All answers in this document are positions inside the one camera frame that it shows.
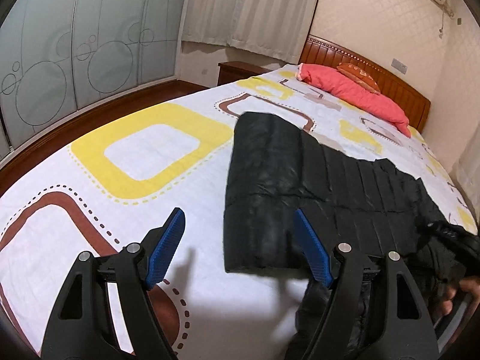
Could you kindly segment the person's right hand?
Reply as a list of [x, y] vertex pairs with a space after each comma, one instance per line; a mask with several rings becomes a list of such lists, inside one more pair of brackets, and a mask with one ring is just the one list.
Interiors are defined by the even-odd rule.
[[471, 300], [464, 316], [466, 319], [471, 318], [479, 306], [479, 288], [480, 280], [479, 277], [476, 276], [464, 278], [457, 284], [449, 284], [440, 298], [437, 310], [442, 316], [450, 314], [453, 310], [454, 300], [460, 295], [468, 294], [470, 295]]

